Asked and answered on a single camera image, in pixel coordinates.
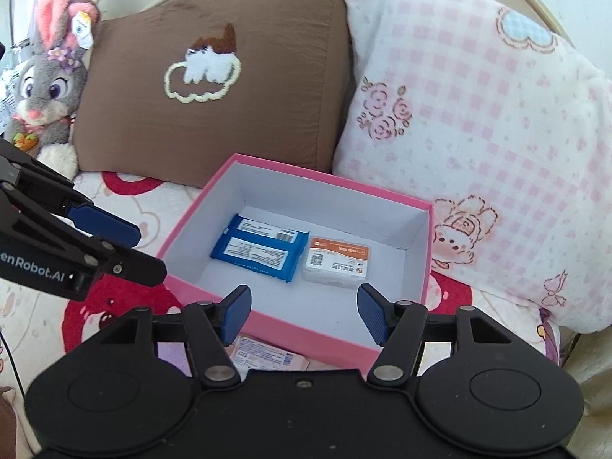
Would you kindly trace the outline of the brown embroidered pillow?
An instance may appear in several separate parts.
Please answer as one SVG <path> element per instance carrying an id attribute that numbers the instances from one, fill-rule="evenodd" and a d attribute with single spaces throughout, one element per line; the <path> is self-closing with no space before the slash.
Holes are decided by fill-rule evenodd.
<path id="1" fill-rule="evenodd" d="M 343 0 L 174 0 L 106 20 L 79 166 L 193 187 L 236 153 L 328 171 L 349 65 Z"/>

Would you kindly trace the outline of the clear dental floss box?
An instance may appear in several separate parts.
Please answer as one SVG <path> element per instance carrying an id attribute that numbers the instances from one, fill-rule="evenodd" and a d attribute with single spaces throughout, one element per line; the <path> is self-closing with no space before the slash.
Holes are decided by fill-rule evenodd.
<path id="1" fill-rule="evenodd" d="M 368 275 L 370 247 L 312 236 L 305 251 L 302 275 L 306 281 L 341 288 L 358 287 Z"/>

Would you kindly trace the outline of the purple plush toy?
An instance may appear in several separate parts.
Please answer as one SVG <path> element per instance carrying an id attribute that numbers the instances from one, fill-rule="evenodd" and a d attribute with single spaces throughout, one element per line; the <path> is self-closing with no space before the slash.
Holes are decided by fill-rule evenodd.
<path id="1" fill-rule="evenodd" d="M 162 342 L 156 345 L 158 358 L 174 365 L 187 377 L 192 376 L 188 354 L 184 343 L 181 342 Z"/>

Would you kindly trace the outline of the pink cardboard box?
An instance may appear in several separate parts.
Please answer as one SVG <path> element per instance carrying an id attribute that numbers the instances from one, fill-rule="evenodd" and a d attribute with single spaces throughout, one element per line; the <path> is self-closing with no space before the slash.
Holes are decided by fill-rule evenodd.
<path id="1" fill-rule="evenodd" d="M 423 301 L 433 206 L 341 177 L 232 156 L 160 250 L 184 304 L 252 292 L 246 335 L 338 368 L 367 371 L 380 349 L 357 290 Z"/>

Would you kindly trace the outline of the beige satin curtain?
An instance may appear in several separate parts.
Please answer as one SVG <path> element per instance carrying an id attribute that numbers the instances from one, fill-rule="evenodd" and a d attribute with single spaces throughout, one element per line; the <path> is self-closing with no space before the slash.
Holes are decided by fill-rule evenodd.
<path id="1" fill-rule="evenodd" d="M 561 329 L 563 368 L 576 379 L 584 413 L 567 446 L 577 458 L 611 459 L 611 328 L 580 335 Z"/>

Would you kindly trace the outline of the pink checked pillow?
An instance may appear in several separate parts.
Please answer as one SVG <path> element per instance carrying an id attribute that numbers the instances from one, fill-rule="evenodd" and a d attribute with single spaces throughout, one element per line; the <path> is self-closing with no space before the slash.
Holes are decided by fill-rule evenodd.
<path id="1" fill-rule="evenodd" d="M 344 0 L 356 91 L 336 175 L 434 205 L 431 265 L 611 323 L 611 82 L 495 0 Z"/>

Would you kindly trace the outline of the bear print blanket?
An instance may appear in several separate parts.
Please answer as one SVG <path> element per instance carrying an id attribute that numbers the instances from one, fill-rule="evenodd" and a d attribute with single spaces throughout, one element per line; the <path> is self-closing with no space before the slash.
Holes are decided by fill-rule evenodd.
<path id="1" fill-rule="evenodd" d="M 179 287 L 181 311 L 116 316 L 29 386 L 45 458 L 564 458 L 574 378 L 472 307 L 423 304 L 429 204 L 234 159 L 158 257 L 69 184 L 1 175 L 1 275 L 91 303 L 107 276 Z M 367 244 L 357 287 L 286 284 L 212 258 L 233 215 Z"/>

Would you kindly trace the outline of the grey bunny plush toy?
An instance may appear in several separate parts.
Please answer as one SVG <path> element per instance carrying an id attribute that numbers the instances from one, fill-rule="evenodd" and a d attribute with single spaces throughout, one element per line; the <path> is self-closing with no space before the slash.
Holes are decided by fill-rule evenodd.
<path id="1" fill-rule="evenodd" d="M 16 112 L 4 140 L 67 179 L 79 171 L 73 123 L 98 33 L 92 0 L 38 0 L 33 55 L 16 81 Z"/>

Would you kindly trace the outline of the blue wet wipes pack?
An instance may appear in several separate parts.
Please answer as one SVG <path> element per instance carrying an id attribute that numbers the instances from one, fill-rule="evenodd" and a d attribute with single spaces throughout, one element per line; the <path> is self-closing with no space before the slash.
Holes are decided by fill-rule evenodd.
<path id="1" fill-rule="evenodd" d="M 236 213 L 211 251 L 211 259 L 290 283 L 309 233 L 259 222 Z"/>

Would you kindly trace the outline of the small white tissue pack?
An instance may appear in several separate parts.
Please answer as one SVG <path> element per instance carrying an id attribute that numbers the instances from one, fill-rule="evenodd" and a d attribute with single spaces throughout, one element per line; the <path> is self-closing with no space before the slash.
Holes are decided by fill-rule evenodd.
<path id="1" fill-rule="evenodd" d="M 303 371 L 309 366 L 307 358 L 264 342 L 238 336 L 232 345 L 230 359 L 239 371 Z"/>

